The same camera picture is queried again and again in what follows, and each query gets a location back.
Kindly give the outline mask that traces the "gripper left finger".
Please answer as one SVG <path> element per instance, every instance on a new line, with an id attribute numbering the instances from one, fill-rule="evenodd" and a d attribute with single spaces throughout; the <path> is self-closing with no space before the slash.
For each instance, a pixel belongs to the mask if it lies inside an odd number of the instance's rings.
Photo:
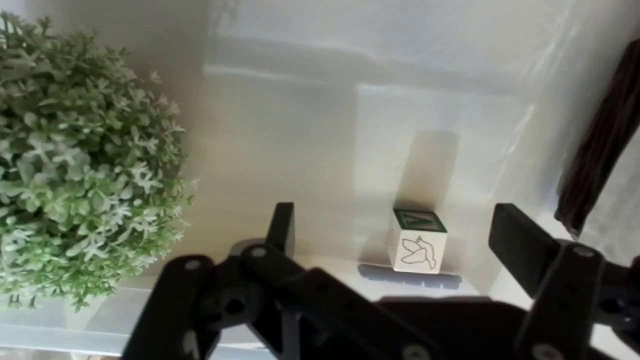
<path id="1" fill-rule="evenodd" d="M 163 266 L 121 360 L 208 360 L 222 331 L 245 325 L 277 360 L 441 360 L 408 322 L 289 255 L 295 207 L 275 206 L 266 238 L 215 264 Z"/>

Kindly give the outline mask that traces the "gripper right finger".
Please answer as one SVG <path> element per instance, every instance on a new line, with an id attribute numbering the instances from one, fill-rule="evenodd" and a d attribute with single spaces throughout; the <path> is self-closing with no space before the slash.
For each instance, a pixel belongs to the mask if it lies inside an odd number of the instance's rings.
<path id="1" fill-rule="evenodd" d="M 624 266 L 552 237 L 513 203 L 496 203 L 489 248 L 532 299 L 515 335 L 521 360 L 614 360 L 591 346 L 608 326 L 640 356 L 640 255 Z"/>

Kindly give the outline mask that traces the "white wooden letter block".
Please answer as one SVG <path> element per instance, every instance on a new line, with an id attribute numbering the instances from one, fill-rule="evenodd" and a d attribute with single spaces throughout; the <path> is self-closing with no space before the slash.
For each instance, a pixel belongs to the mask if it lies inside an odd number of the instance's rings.
<path id="1" fill-rule="evenodd" d="M 391 268 L 396 272 L 441 273 L 448 231 L 431 210 L 394 208 L 386 238 Z"/>

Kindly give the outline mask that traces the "dark brown wooden piece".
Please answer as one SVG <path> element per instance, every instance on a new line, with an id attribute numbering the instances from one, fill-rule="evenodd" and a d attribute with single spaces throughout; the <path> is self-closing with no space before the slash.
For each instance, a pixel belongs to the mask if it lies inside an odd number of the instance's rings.
<path id="1" fill-rule="evenodd" d="M 640 127 L 640 38 L 624 50 L 562 178 L 554 219 L 579 237 L 618 158 Z"/>

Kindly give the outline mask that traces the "artificial green bushy plant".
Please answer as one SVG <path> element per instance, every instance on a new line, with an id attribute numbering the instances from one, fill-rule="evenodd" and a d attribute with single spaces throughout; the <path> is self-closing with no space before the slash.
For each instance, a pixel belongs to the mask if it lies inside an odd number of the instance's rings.
<path id="1" fill-rule="evenodd" d="M 0 12 L 0 309 L 80 310 L 182 240 L 180 111 L 128 55 Z"/>

